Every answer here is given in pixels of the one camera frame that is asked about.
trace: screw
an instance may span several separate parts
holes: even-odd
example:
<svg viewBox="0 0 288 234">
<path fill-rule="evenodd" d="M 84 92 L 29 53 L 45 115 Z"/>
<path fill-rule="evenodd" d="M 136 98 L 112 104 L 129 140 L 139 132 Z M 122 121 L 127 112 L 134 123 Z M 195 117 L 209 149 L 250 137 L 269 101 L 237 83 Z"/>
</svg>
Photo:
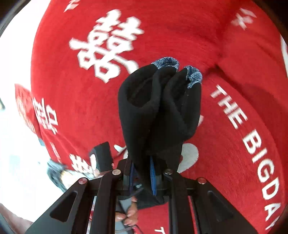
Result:
<svg viewBox="0 0 288 234">
<path fill-rule="evenodd" d="M 115 170 L 112 171 L 112 174 L 117 176 L 117 175 L 121 174 L 121 171 L 119 169 L 115 169 Z"/>
<path fill-rule="evenodd" d="M 81 178 L 78 180 L 79 184 L 86 184 L 87 183 L 87 179 L 86 178 Z"/>
<path fill-rule="evenodd" d="M 198 178 L 198 183 L 199 184 L 206 184 L 206 182 L 207 182 L 207 180 L 205 178 L 203 178 L 203 177 Z"/>
<path fill-rule="evenodd" d="M 166 169 L 164 173 L 166 175 L 172 175 L 173 171 L 171 169 Z"/>
</svg>

